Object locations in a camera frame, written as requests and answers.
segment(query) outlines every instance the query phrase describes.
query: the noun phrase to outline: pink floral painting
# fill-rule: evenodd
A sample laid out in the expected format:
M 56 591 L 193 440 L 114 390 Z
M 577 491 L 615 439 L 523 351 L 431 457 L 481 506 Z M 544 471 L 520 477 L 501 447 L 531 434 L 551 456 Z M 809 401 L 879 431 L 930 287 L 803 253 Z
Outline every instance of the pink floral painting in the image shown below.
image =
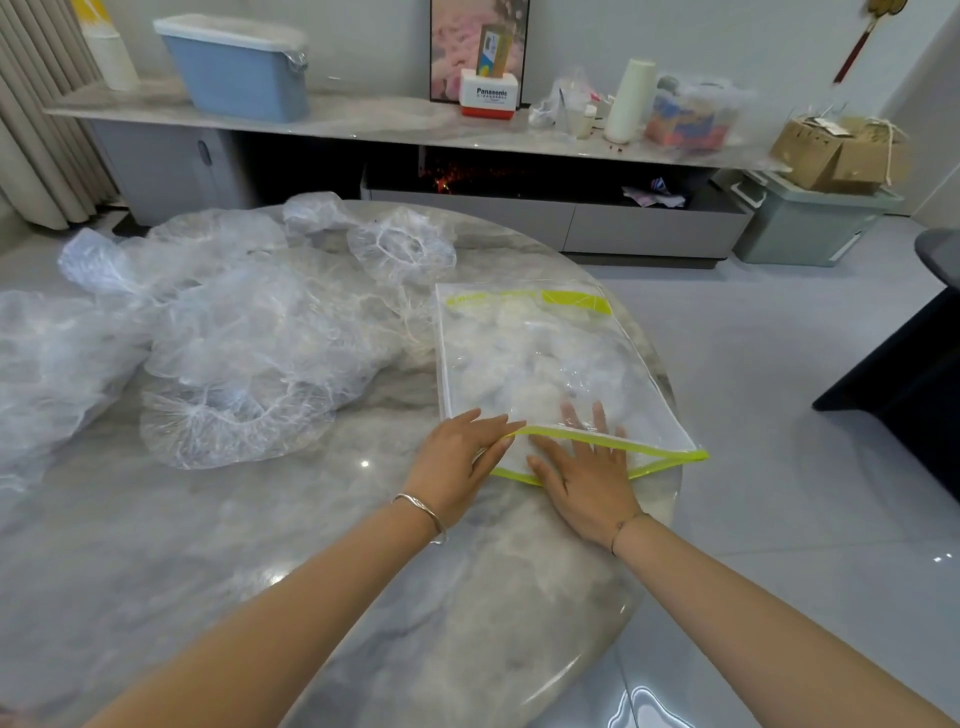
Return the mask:
M 430 8 L 430 99 L 460 100 L 460 71 L 475 68 L 480 29 L 487 23 L 514 32 L 507 73 L 523 79 L 530 0 L 432 0 Z

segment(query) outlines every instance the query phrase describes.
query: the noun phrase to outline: white lid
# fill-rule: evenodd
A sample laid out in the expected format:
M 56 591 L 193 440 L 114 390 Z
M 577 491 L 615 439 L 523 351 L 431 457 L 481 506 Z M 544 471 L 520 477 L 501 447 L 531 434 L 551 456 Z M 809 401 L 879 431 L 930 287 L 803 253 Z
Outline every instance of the white lid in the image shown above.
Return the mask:
M 307 46 L 306 33 L 297 28 L 199 12 L 158 18 L 154 21 L 154 30 L 162 36 L 205 40 L 257 51 L 303 51 Z

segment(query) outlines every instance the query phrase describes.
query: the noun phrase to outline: beige curtain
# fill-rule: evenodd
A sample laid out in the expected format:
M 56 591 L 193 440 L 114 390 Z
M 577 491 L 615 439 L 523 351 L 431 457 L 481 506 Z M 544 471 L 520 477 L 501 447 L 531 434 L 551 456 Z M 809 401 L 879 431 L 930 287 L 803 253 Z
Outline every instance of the beige curtain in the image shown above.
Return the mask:
M 116 194 L 80 124 L 43 113 L 97 78 L 69 0 L 0 0 L 0 189 L 32 223 L 62 230 Z

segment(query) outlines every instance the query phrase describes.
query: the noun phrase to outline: bracelet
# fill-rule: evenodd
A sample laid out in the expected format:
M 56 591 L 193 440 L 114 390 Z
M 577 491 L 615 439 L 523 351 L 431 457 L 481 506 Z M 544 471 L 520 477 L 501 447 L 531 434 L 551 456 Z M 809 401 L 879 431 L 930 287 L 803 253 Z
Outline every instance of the bracelet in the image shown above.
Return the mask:
M 446 529 L 444 528 L 444 525 L 441 523 L 440 517 L 437 516 L 437 514 L 431 511 L 429 508 L 427 508 L 422 500 L 420 500 L 418 497 L 411 496 L 408 493 L 397 494 L 393 502 L 396 503 L 401 498 L 405 500 L 409 500 L 411 503 L 417 506 L 421 511 L 423 511 L 423 513 L 425 513 L 427 516 L 429 516 L 433 520 L 433 524 L 437 526 L 437 531 L 440 533 L 440 535 L 430 543 L 436 544 L 437 546 L 443 546 L 446 543 Z
M 610 553 L 612 553 L 614 556 L 616 556 L 616 553 L 614 553 L 614 551 L 613 551 L 613 547 L 616 546 L 616 537 L 620 535 L 620 531 L 623 530 L 623 526 L 625 526 L 625 525 L 626 525 L 627 523 L 629 523 L 630 521 L 633 521 L 634 519 L 639 518 L 639 517 L 642 516 L 642 515 L 643 515 L 643 511 L 640 510 L 640 511 L 634 513 L 634 514 L 633 514 L 629 519 L 627 519 L 626 521 L 620 521 L 620 522 L 617 523 L 617 525 L 616 525 L 616 530 L 613 532 L 613 538 L 610 539 Z

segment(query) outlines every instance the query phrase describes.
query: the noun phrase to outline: cardboard box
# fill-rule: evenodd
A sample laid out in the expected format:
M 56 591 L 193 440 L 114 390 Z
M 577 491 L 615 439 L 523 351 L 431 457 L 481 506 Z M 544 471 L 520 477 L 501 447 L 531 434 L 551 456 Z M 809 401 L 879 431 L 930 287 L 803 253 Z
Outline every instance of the cardboard box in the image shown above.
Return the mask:
M 888 158 L 892 182 L 909 174 L 906 137 L 896 128 L 893 136 L 891 148 L 886 124 L 857 117 L 839 123 L 797 118 L 787 122 L 770 154 L 793 167 L 784 176 L 803 189 L 872 195 L 886 184 Z

